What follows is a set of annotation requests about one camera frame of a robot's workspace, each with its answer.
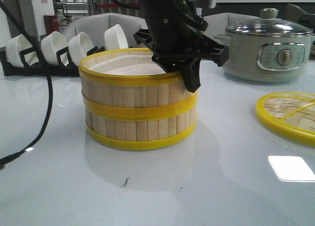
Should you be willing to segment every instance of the lid knob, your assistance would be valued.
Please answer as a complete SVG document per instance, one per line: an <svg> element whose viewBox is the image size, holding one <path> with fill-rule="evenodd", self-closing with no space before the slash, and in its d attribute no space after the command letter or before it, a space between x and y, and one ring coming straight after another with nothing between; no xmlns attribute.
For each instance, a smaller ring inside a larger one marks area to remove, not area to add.
<svg viewBox="0 0 315 226"><path fill-rule="evenodd" d="M260 11L260 17L267 19L267 18L275 18L278 14L278 10L276 8L263 8Z"/></svg>

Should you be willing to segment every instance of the control panel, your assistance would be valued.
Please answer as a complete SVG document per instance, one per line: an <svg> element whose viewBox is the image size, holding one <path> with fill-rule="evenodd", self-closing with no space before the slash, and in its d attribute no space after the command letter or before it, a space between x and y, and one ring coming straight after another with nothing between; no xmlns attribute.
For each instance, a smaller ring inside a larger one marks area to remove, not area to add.
<svg viewBox="0 0 315 226"><path fill-rule="evenodd" d="M304 62L305 48L301 43L271 43L261 47L257 64L264 70L288 71Z"/></svg>

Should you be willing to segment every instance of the person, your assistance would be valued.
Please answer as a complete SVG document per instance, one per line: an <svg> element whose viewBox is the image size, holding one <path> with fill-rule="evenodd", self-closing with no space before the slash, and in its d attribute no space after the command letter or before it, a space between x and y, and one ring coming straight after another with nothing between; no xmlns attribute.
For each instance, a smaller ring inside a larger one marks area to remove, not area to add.
<svg viewBox="0 0 315 226"><path fill-rule="evenodd" d="M54 11L57 12L57 9L62 9L63 6L61 4L61 0L53 0L53 5L54 5Z"/></svg>

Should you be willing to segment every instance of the yellow plastic rim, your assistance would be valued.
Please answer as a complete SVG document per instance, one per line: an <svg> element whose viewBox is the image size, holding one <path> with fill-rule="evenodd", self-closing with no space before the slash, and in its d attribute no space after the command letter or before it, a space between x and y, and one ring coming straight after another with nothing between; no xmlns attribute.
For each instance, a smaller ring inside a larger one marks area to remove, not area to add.
<svg viewBox="0 0 315 226"><path fill-rule="evenodd" d="M159 140L152 140L152 141L121 141L121 140L115 140L112 138L108 138L106 136L103 136L95 131L93 131L89 125L88 125L88 131L91 134L91 136L99 141L100 143L103 143L107 146L115 147L122 150L130 150L130 151L147 151L147 150L154 150L163 148L166 146L173 145L177 142L180 142L184 140L186 137L188 137L193 130L195 129L196 121L185 131L171 137L159 139Z"/></svg>
<svg viewBox="0 0 315 226"><path fill-rule="evenodd" d="M174 104L145 108L125 108L104 105L82 95L86 108L98 116L123 121L151 121L174 117L189 111L197 103L197 93L198 92L195 92L187 99Z"/></svg>
<svg viewBox="0 0 315 226"><path fill-rule="evenodd" d="M286 115L285 117L279 119L272 116L265 108L264 103L265 100L268 98L288 98L288 96L284 96L285 94L299 94L299 95L314 95L314 94L308 94L308 93L299 93L299 92L291 92L291 93L272 93L265 95L261 97L257 103L256 103L256 116L258 120L265 125L270 130L285 136L288 139L292 139L293 141L300 142L302 144L315 147L315 132L305 130L302 128L299 128L297 126L287 124L284 120L288 118L290 115L293 115L294 113L298 112L299 110L309 107L311 105L315 105L315 100L311 98L306 97L291 97L296 99L305 99L305 100L312 100L310 104L303 106L301 108L297 108L292 113Z"/></svg>
<svg viewBox="0 0 315 226"><path fill-rule="evenodd" d="M120 86L149 86L149 85L160 85L172 83L175 81L182 80L181 73L179 71L169 72L163 74L155 75L112 75L100 72L95 72L86 68L83 64L100 55L113 54L118 52L135 52L135 51L146 51L150 52L148 48L131 48L131 49L119 49L110 50L95 53L85 57L79 64L80 76L87 78L88 80L110 84L110 85L120 85Z"/></svg>

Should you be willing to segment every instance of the pot handle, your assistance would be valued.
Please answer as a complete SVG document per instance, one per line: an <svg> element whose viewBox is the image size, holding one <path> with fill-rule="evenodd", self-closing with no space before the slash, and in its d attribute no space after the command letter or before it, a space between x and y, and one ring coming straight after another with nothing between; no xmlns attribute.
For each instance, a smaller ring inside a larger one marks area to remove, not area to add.
<svg viewBox="0 0 315 226"><path fill-rule="evenodd" d="M214 34L214 38L220 40L223 45L229 46L231 43L231 38L224 34Z"/></svg>

